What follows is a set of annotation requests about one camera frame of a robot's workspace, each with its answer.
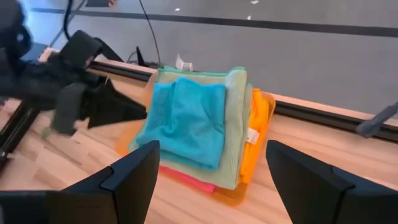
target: black metal rail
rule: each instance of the black metal rail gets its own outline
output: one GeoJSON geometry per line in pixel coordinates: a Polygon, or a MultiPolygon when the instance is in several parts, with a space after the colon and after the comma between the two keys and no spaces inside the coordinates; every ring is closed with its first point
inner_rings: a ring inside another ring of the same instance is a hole
{"type": "Polygon", "coordinates": [[[122,77],[132,78],[144,82],[148,82],[150,76],[152,75],[149,72],[138,71],[131,68],[110,65],[102,62],[92,62],[90,68],[101,72],[108,72],[122,77]]]}
{"type": "MultiPolygon", "coordinates": [[[[332,128],[342,129],[352,133],[355,133],[356,127],[364,121],[363,119],[359,118],[295,105],[292,103],[286,103],[283,101],[276,102],[275,113],[314,122],[317,124],[322,124],[332,128]]],[[[398,127],[383,124],[379,132],[376,133],[374,137],[398,142],[398,127]]]]}
{"type": "Polygon", "coordinates": [[[0,170],[6,165],[8,154],[18,146],[39,112],[22,102],[3,127],[0,132],[0,170]]]}

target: black cable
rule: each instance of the black cable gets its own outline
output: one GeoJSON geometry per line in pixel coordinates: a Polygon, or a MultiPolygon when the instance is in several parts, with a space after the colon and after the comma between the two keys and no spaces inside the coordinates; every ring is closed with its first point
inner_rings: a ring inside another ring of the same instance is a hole
{"type": "Polygon", "coordinates": [[[139,0],[139,4],[141,4],[141,8],[142,8],[142,10],[144,11],[145,17],[146,17],[146,19],[147,19],[147,21],[148,21],[150,31],[152,32],[152,36],[154,37],[155,46],[156,46],[156,52],[157,52],[157,59],[159,60],[159,66],[160,66],[160,65],[161,65],[161,62],[160,62],[160,54],[159,54],[159,48],[157,47],[157,41],[156,41],[156,37],[155,37],[155,32],[154,32],[154,30],[153,30],[153,28],[152,28],[152,24],[150,24],[150,20],[149,20],[149,18],[148,18],[147,12],[145,11],[144,5],[142,4],[142,1],[141,1],[141,0],[139,0]]]}
{"type": "Polygon", "coordinates": [[[69,35],[69,31],[68,31],[68,24],[69,24],[69,16],[70,13],[72,11],[72,6],[73,6],[73,0],[68,0],[68,6],[67,6],[67,10],[65,11],[65,15],[63,17],[63,33],[65,34],[65,37],[69,40],[70,39],[70,35],[69,35]]]}
{"type": "Polygon", "coordinates": [[[135,55],[136,53],[137,53],[136,51],[133,51],[133,52],[130,54],[129,58],[126,60],[126,63],[136,63],[136,60],[135,60],[135,61],[131,60],[131,57],[132,57],[133,55],[135,55]]]}

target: white label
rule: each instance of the white label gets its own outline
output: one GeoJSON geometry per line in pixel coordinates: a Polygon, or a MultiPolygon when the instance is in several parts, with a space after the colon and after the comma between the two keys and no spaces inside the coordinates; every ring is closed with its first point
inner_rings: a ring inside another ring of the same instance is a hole
{"type": "Polygon", "coordinates": [[[189,72],[193,71],[192,63],[184,62],[181,59],[180,54],[177,55],[177,59],[175,61],[175,67],[181,71],[189,71],[189,72]]]}
{"type": "Polygon", "coordinates": [[[246,141],[250,144],[256,144],[259,139],[260,133],[256,130],[248,128],[248,135],[246,136],[246,141]]]}

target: wooden surface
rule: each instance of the wooden surface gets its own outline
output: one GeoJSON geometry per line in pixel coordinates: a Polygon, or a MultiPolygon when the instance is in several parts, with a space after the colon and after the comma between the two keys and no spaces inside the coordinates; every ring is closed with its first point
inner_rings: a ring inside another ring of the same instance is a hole
{"type": "MultiPolygon", "coordinates": [[[[144,92],[145,84],[116,81],[115,85],[130,97],[142,99],[140,94],[144,92]]],[[[296,102],[316,106],[306,101],[296,102]]],[[[10,101],[0,112],[0,119],[6,119],[15,105],[15,101],[10,101]]],[[[352,116],[368,116],[340,108],[332,109],[351,113],[352,116]]],[[[63,189],[119,159],[113,145],[125,124],[90,131],[79,129],[72,138],[53,133],[43,140],[40,133],[49,125],[50,117],[49,112],[39,115],[25,135],[15,151],[16,157],[8,163],[0,178],[1,190],[63,189]]],[[[278,115],[272,119],[268,139],[276,139],[354,174],[397,188],[398,147],[391,142],[363,139],[344,131],[278,115]]],[[[242,205],[227,207],[160,175],[146,222],[291,223],[272,182],[265,151],[242,205]]]]}

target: folded towel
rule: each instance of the folded towel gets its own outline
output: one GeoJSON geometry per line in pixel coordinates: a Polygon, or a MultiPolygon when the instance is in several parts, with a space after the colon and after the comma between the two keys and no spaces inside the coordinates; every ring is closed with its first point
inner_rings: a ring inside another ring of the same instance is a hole
{"type": "Polygon", "coordinates": [[[238,205],[244,200],[248,184],[253,177],[254,169],[257,166],[257,161],[266,139],[266,132],[273,112],[271,103],[271,101],[263,97],[259,89],[253,90],[249,127],[257,131],[259,137],[254,144],[250,142],[245,143],[240,169],[241,180],[238,186],[234,190],[218,187],[211,195],[213,198],[231,206],[238,205]]]}
{"type": "Polygon", "coordinates": [[[156,100],[136,142],[159,140],[161,159],[217,170],[224,149],[225,94],[222,84],[200,85],[187,78],[156,84],[156,100]]]}
{"type": "MultiPolygon", "coordinates": [[[[158,82],[170,83],[178,77],[189,78],[201,84],[225,84],[227,95],[224,115],[224,151],[220,160],[220,168],[215,172],[198,170],[172,161],[162,160],[160,163],[202,182],[215,184],[226,189],[235,189],[239,180],[239,168],[251,108],[252,87],[246,83],[246,71],[242,67],[234,68],[228,74],[182,72],[168,68],[159,70],[158,82]]],[[[133,141],[129,146],[129,150],[135,149],[137,149],[137,144],[133,141]]]]}
{"type": "Polygon", "coordinates": [[[180,173],[178,171],[172,170],[165,166],[159,166],[159,170],[163,173],[181,181],[183,184],[188,184],[198,190],[204,191],[206,193],[212,194],[216,186],[214,184],[205,183],[199,180],[196,180],[193,177],[180,173]]]}
{"type": "Polygon", "coordinates": [[[241,182],[250,183],[266,136],[269,119],[269,102],[262,98],[261,90],[253,89],[249,128],[259,133],[257,142],[246,142],[240,169],[241,182]]]}

